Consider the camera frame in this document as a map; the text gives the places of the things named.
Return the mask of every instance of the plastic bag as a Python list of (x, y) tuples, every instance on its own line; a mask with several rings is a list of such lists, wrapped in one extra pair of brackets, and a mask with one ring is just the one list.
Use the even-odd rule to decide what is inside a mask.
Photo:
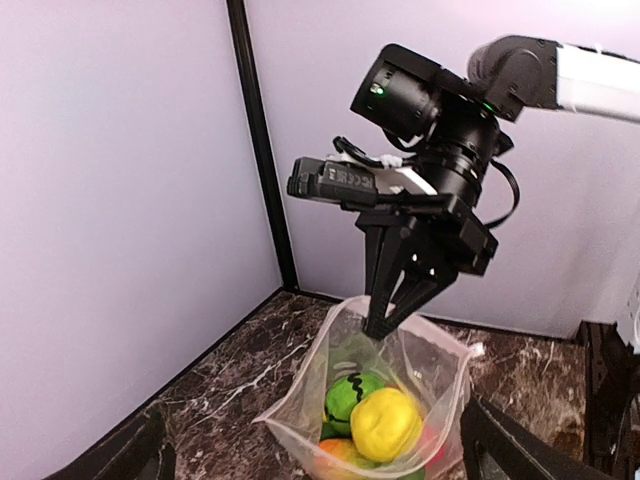
[[(265, 422), (316, 479), (434, 478), (462, 458), (459, 424), (470, 396), (467, 364), (482, 353), (481, 345), (467, 347), (418, 315), (383, 341), (373, 341), (361, 331), (368, 305), (369, 297), (362, 296), (331, 308), (289, 392), (254, 421)], [(413, 396), (424, 419), (413, 450), (371, 469), (317, 446), (327, 389), (355, 371), (375, 373)]]

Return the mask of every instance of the orange ball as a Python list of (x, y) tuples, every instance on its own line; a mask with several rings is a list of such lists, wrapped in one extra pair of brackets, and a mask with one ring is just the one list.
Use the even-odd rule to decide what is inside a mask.
[[(320, 442), (318, 447), (332, 457), (359, 468), (373, 468), (376, 465), (374, 462), (360, 455), (353, 441), (348, 438), (329, 438)], [(321, 473), (324, 478), (331, 478), (332, 480), (354, 480), (362, 478), (355, 473), (340, 468), (329, 459), (320, 455), (316, 458), (316, 468), (318, 473)]]

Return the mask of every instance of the marble countertop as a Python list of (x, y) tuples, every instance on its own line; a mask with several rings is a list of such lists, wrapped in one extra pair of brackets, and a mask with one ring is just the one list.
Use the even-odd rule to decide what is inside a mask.
[[(305, 478), (267, 427), (251, 421), (287, 392), (330, 306), (278, 294), (157, 399), (171, 415), (178, 480)], [(484, 343), (486, 355), (471, 366), (478, 393), (548, 444), (582, 458), (582, 347), (445, 328), (464, 343)], [(463, 479), (464, 469), (458, 465), (444, 478)]]

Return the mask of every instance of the lavender wall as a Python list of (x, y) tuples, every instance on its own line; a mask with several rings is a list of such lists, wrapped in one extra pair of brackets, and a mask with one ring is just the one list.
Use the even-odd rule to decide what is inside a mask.
[[(393, 151), (349, 111), (386, 43), (400, 43), (465, 75), (471, 53), (507, 34), (594, 45), (640, 58), (634, 0), (249, 0), (264, 101), (281, 180), (296, 157), (324, 156), (346, 135), (365, 151)], [(640, 267), (640, 127), (568, 113), (525, 111), (505, 124), (516, 149), (503, 157), (522, 186), (515, 217), (496, 230), (484, 279), (464, 277), (425, 310), (464, 321), (571, 335), (580, 319), (628, 321)], [(510, 206), (491, 171), (478, 215)], [(303, 288), (362, 292), (364, 242), (355, 216), (285, 198)]]
[(0, 471), (110, 430), (280, 284), (224, 2), (0, 3)]

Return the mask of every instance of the black frame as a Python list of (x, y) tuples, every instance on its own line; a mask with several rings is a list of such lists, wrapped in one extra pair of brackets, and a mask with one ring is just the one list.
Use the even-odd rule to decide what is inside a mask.
[(238, 63), (238, 74), (242, 85), (242, 95), (247, 111), (247, 121), (251, 131), (253, 152), (258, 166), (258, 175), (262, 185), (262, 195), (267, 208), (267, 216), (271, 226), (273, 244), (278, 257), (282, 286), (290, 292), (300, 289), (298, 274), (293, 259), (289, 228), (284, 213), (278, 175), (271, 150), (271, 139), (267, 128), (267, 120), (262, 104), (258, 73), (256, 71), (253, 46), (249, 33), (247, 12), (243, 0), (227, 0), (229, 25), (233, 37), (233, 47)]

